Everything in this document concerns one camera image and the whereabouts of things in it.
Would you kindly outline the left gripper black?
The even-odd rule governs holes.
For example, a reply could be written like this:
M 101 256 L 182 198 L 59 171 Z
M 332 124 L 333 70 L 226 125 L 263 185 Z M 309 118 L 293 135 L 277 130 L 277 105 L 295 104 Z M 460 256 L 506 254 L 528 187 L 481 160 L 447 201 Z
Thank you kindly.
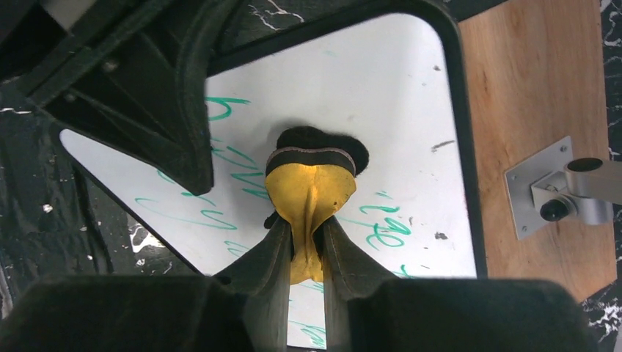
M 213 187 L 205 80 L 238 1 L 3 1 L 1 82 L 64 127 Z

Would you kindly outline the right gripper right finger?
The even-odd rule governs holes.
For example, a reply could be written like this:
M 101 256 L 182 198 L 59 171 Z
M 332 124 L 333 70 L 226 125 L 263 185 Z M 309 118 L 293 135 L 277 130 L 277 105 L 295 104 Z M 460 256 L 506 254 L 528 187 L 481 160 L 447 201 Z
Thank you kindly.
M 322 237 L 327 350 L 372 351 L 384 339 L 375 329 L 380 315 L 370 298 L 398 277 L 360 249 L 337 218 L 322 224 Z

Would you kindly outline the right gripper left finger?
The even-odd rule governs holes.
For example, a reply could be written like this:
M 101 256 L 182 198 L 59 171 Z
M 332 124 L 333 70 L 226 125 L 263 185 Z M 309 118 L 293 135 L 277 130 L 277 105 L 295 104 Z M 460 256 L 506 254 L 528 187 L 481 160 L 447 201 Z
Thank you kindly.
M 213 276 L 233 295 L 227 322 L 237 351 L 286 351 L 291 228 L 276 219 L 266 236 Z

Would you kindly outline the yellow black whiteboard eraser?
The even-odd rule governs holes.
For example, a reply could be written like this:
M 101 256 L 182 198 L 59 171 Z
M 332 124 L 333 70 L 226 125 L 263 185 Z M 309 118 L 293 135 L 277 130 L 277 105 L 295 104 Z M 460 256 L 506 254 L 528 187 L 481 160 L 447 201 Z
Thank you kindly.
M 356 191 L 356 176 L 369 164 L 363 143 L 349 135 L 312 126 L 283 131 L 266 162 L 265 188 L 274 212 L 263 226 L 278 218 L 290 225 L 293 257 L 290 284 L 323 281 L 320 240 L 316 231 Z

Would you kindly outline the small whiteboard black frame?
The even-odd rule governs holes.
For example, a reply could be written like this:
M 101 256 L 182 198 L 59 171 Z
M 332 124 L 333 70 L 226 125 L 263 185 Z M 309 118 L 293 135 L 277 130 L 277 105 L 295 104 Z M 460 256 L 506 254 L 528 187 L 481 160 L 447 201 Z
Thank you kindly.
M 355 247 L 404 279 L 486 274 L 460 43 L 452 21 L 412 10 L 346 10 L 333 29 L 300 25 L 266 52 L 210 75 L 214 185 L 193 195 L 161 171 L 62 129 L 67 154 L 194 270 L 212 276 L 255 248 L 273 212 L 266 163 L 287 128 L 352 136 L 369 152 L 337 212 Z

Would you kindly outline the wooden board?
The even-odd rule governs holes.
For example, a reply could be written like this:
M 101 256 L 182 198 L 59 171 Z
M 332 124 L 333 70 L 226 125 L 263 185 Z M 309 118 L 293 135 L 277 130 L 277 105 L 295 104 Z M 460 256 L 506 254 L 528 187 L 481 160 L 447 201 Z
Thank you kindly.
M 573 219 L 518 239 L 505 173 L 570 137 L 608 158 L 598 1 L 507 1 L 460 22 L 489 276 L 547 279 L 584 301 L 616 280 L 612 224 Z

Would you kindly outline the silver metal bracket mount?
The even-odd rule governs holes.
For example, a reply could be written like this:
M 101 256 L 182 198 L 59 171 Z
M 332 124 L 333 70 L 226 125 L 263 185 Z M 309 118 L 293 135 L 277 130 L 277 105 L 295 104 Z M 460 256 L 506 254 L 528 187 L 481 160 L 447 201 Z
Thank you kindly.
M 621 204 L 621 162 L 576 158 L 570 136 L 510 168 L 505 178 L 520 241 L 564 219 L 606 224 L 614 219 L 612 206 Z

